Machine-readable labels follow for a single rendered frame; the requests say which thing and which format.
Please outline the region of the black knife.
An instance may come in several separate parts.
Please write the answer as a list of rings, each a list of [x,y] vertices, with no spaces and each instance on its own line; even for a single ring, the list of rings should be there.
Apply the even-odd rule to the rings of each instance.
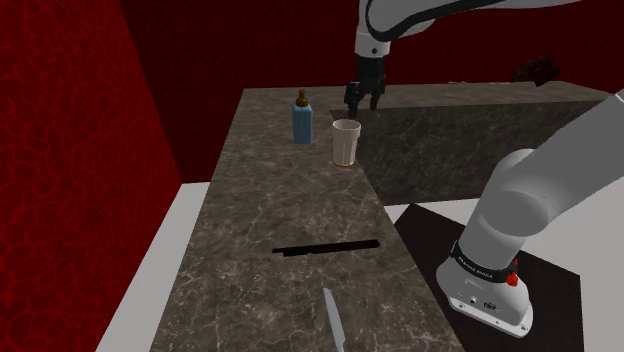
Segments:
[[[380,242],[376,239],[347,241],[337,243],[325,243],[315,245],[304,245],[294,247],[274,248],[273,254],[281,254],[283,257],[303,256],[309,254],[323,254],[333,252],[354,251],[362,249],[378,248]]]

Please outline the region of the blue bottle with brown cap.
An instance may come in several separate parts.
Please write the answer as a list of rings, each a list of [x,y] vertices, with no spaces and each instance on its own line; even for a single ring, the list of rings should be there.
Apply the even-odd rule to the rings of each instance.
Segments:
[[[295,144],[310,144],[312,142],[312,119],[312,107],[306,97],[305,90],[300,89],[292,107],[293,141]]]

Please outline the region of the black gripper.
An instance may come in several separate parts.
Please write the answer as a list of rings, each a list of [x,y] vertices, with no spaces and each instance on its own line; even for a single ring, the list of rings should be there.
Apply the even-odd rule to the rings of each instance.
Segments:
[[[386,89],[385,61],[385,56],[378,58],[356,56],[357,82],[349,82],[344,93],[344,103],[350,113],[358,111],[362,92],[371,93],[370,109],[378,108],[380,97]]]

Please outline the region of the white ribbed cup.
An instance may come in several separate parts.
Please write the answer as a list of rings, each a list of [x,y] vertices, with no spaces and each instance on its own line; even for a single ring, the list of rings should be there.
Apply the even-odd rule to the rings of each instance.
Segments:
[[[350,167],[355,162],[361,124],[352,119],[339,119],[332,124],[333,156],[335,165]]]

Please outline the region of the dark brown lump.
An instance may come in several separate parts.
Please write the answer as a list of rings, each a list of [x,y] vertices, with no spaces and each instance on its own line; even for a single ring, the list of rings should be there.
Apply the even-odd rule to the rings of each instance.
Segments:
[[[536,87],[550,82],[560,74],[560,68],[555,65],[554,58],[549,55],[531,58],[518,65],[510,78],[511,82],[531,81]]]

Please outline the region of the dark robot stand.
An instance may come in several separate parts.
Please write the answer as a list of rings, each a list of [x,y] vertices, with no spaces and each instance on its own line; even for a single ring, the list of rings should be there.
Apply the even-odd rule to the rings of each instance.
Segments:
[[[519,252],[519,277],[528,287],[534,321],[527,336],[515,338],[455,311],[436,281],[462,224],[411,204],[395,228],[465,352],[584,352],[579,275]]]

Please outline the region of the grey knife blade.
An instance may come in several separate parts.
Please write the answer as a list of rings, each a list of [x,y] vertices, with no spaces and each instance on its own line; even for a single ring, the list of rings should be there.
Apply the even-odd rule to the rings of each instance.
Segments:
[[[344,352],[346,337],[336,302],[328,288],[323,288],[323,294],[336,350]]]

